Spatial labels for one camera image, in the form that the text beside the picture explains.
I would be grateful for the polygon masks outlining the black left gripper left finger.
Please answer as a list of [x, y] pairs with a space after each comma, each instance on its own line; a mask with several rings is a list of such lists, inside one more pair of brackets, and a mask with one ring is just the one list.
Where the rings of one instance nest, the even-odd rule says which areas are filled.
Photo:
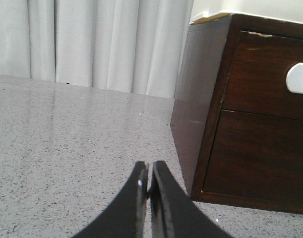
[[75, 238], [141, 238], [146, 216], [148, 166], [136, 162], [117, 196]]

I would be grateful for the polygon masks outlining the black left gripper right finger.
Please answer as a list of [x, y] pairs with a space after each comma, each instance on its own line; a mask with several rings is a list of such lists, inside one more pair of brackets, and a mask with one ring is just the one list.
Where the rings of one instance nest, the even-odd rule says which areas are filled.
[[229, 238], [188, 198], [164, 161], [153, 164], [150, 188], [152, 237]]

